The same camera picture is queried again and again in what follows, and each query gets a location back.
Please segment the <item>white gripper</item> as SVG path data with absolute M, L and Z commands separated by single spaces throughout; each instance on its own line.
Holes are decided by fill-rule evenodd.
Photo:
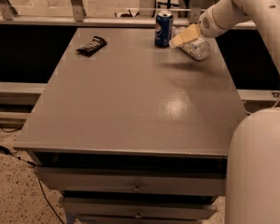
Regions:
M 224 34 L 213 17 L 213 7 L 208 8 L 199 18 L 198 24 L 191 24 L 188 27 L 174 29 L 174 36 L 169 41 L 171 48 L 181 47 L 184 44 L 196 40 L 200 34 L 207 38 L 215 38 Z

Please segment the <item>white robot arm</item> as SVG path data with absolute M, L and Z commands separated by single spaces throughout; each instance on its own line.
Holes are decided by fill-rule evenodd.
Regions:
M 255 23 L 280 75 L 280 0 L 219 0 L 169 45 L 217 37 L 245 21 Z M 252 113 L 232 136 L 225 224 L 280 224 L 280 106 Z

